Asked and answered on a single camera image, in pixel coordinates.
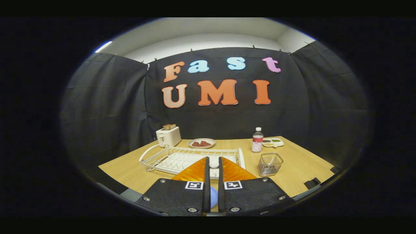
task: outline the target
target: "food on plate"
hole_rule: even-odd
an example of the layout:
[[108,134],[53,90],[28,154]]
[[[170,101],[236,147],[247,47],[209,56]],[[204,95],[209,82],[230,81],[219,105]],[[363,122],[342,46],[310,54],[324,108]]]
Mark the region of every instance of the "food on plate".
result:
[[201,147],[202,145],[201,145],[201,144],[199,144],[198,142],[194,142],[194,143],[192,144],[192,146],[195,146],[195,147]]
[[209,145],[211,144],[206,141],[201,141],[201,146],[209,146]]

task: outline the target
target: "wire basket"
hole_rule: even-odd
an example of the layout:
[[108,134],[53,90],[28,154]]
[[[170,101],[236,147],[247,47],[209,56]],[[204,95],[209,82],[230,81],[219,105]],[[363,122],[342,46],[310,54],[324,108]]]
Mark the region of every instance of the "wire basket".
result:
[[[160,152],[152,155],[151,157],[143,159],[149,150],[159,145],[160,144],[150,147],[139,158],[139,162],[147,172],[158,170],[170,174],[179,174],[187,167],[207,156],[210,158],[210,162],[218,160],[219,157],[224,157],[245,169],[244,156],[241,148],[194,149],[168,146],[162,149]],[[219,178],[218,168],[210,168],[210,178]]]
[[283,159],[277,153],[266,153],[260,157],[258,169],[260,176],[275,175],[282,166]]

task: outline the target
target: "plastic bottle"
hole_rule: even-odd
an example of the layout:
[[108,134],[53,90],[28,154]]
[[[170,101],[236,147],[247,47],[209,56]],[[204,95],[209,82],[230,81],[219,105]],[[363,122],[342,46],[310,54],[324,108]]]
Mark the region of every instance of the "plastic bottle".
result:
[[256,128],[256,132],[253,134],[253,145],[251,146],[251,151],[258,153],[263,147],[263,133],[260,132],[261,127]]

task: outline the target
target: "white tray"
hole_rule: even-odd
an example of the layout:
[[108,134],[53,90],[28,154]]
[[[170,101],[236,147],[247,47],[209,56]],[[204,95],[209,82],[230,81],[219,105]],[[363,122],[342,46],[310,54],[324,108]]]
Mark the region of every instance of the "white tray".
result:
[[280,138],[263,138],[263,140],[270,140],[271,142],[263,142],[265,147],[280,147],[285,145],[285,143]]

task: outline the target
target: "blue ball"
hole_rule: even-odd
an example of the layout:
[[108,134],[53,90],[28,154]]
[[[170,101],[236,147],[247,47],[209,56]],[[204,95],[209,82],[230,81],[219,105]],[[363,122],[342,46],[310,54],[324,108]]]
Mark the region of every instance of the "blue ball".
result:
[[218,193],[213,187],[211,187],[211,208],[218,203]]

